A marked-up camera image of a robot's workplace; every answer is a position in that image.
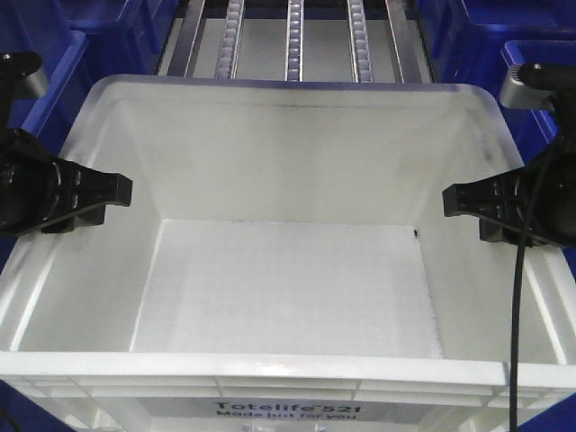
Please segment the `roller conveyor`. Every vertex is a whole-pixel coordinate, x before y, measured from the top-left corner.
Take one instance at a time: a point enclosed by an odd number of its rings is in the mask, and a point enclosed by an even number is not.
[[[191,0],[183,10],[173,28],[173,49],[166,50],[163,60],[168,75],[293,82],[431,81],[418,24],[409,19],[413,15],[402,0],[223,1]],[[347,54],[342,51],[345,44]],[[206,73],[210,68],[213,74]]]

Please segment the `textured tote floor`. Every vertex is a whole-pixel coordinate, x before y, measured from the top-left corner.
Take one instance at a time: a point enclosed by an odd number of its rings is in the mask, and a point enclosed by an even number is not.
[[[441,357],[405,226],[165,220],[133,351]]]

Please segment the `black clamp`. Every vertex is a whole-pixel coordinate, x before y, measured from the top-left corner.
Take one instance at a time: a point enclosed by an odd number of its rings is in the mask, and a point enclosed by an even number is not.
[[[480,239],[517,244],[536,177],[551,158],[527,232],[528,246],[576,247],[576,67],[526,64],[515,79],[546,91],[558,133],[527,166],[443,191],[445,216],[480,218]]]
[[[41,59],[35,53],[0,54],[2,236],[18,237],[34,230],[60,233],[100,225],[106,204],[131,204],[130,179],[54,157],[27,131],[7,129],[14,98],[38,97],[41,92],[40,67]]]

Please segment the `metal rail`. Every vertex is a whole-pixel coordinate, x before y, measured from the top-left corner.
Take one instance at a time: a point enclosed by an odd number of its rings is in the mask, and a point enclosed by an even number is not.
[[[421,83],[422,76],[416,60],[416,52],[410,37],[410,29],[402,0],[384,0],[384,2],[388,11],[391,39],[394,45],[394,52],[391,57],[396,82]]]
[[[368,32],[362,0],[346,0],[350,30],[350,57],[355,83],[372,83],[374,76],[368,48]]]
[[[173,77],[188,77],[194,72],[195,57],[200,46],[204,0],[192,0],[178,33],[178,39],[170,60],[167,74]]]
[[[226,25],[222,35],[216,71],[214,72],[215,78],[233,79],[236,77],[244,10],[244,0],[229,0]]]
[[[286,19],[286,81],[302,81],[304,0],[288,0]]]

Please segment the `blue crate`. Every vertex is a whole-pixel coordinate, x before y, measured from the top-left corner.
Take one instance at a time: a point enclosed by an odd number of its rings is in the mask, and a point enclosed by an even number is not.
[[[511,40],[504,45],[502,57],[507,67],[524,63],[576,65],[576,41]],[[549,112],[500,109],[525,162],[541,153],[556,134]],[[576,249],[566,249],[564,255],[576,277]]]
[[[154,72],[162,50],[147,0],[60,0],[70,28],[86,33],[94,81]]]
[[[37,52],[48,78],[73,43],[58,0],[0,0],[0,29],[0,52]],[[33,105],[13,107],[11,124],[22,124]]]
[[[511,40],[576,39],[573,0],[418,0],[436,78],[500,91]]]
[[[148,0],[152,26],[160,46],[164,46],[177,6],[178,2],[175,0]]]
[[[90,88],[92,80],[88,75],[83,56],[87,47],[86,36],[80,31],[72,31],[73,43],[68,47],[59,64],[54,68],[48,92],[32,101],[32,107],[21,122],[11,118],[10,126],[22,128],[38,137],[50,153],[60,152],[70,128],[76,118]],[[14,109],[30,101],[15,101]],[[12,238],[0,238],[0,271],[14,246]]]
[[[1,381],[0,409],[7,412],[26,432],[74,432],[71,427]],[[14,428],[0,418],[0,432],[14,432]]]

